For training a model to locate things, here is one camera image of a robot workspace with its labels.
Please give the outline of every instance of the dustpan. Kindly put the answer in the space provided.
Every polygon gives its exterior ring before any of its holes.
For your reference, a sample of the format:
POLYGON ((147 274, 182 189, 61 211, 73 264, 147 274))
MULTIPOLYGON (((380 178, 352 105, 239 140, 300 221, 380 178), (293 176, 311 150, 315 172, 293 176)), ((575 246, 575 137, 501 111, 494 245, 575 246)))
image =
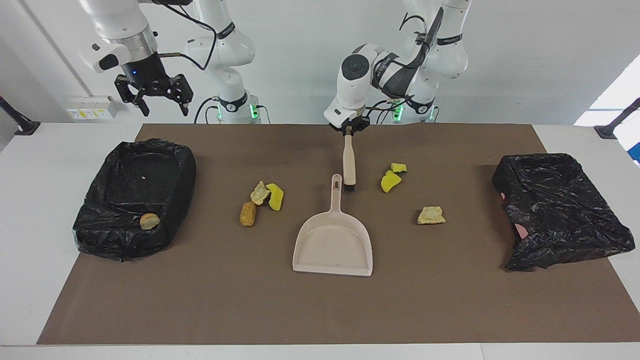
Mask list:
POLYGON ((332 177, 331 208, 310 217, 293 250, 293 270, 371 276, 371 241, 364 225, 340 210, 342 176, 332 177))

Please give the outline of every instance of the white table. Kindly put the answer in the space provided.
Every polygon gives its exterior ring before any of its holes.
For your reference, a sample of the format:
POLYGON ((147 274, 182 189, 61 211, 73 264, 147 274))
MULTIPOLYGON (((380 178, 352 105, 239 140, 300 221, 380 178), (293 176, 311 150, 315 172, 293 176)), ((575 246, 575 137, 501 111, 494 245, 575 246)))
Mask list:
MULTIPOLYGON (((640 169, 591 128, 535 126, 575 157, 640 239, 640 169)), ((77 249, 71 226, 106 154, 139 124, 42 124, 0 152, 0 359, 638 359, 640 343, 36 346, 77 249)), ((610 258, 636 307, 640 251, 610 258)))

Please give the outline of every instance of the black garbage bag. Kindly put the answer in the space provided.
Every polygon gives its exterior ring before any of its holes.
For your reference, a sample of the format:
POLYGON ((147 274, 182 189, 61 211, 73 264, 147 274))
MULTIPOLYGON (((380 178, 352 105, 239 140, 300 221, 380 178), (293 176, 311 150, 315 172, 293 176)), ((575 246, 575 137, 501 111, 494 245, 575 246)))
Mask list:
POLYGON ((81 252, 108 259, 138 258, 169 245, 193 197, 191 149, 162 139, 122 142, 107 155, 74 223, 81 252), (154 213, 160 224, 140 227, 154 213))
POLYGON ((493 185, 520 226, 509 270, 604 258, 636 246, 580 164, 567 154, 510 155, 493 185))

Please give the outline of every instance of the brown paper mat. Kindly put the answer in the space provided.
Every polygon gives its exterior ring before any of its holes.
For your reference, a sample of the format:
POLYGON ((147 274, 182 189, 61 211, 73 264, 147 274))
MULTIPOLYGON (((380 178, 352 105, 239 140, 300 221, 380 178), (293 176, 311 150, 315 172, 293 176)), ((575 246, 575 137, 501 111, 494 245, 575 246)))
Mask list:
POLYGON ((416 124, 358 133, 342 209, 369 230, 370 278, 297 274, 295 239, 329 206, 342 137, 328 126, 144 125, 196 156, 196 192, 172 246, 125 263, 81 254, 39 344, 640 341, 640 315, 607 259, 507 272, 513 231, 491 177, 505 154, 545 152, 531 126, 416 124), (380 178, 408 165, 389 194, 380 178), (281 212, 239 210, 258 182, 281 212), (439 205, 447 223, 415 224, 439 205))

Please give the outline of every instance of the sponge piece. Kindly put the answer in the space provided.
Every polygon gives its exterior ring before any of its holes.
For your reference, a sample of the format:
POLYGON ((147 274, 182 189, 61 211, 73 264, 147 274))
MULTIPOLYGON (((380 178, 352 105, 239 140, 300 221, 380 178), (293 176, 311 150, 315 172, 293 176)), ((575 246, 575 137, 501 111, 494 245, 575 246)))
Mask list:
POLYGON ((282 198, 284 198, 284 191, 282 191, 278 185, 273 183, 266 185, 266 188, 271 191, 269 206, 275 211, 280 211, 280 208, 282 207, 282 198))
POLYGON ((391 163, 391 171, 406 172, 406 164, 391 163))
POLYGON ((395 185, 398 185, 401 181, 402 179, 398 175, 396 175, 396 173, 388 170, 387 173, 382 177, 380 186, 382 187, 382 191, 388 193, 391 188, 393 188, 395 185))

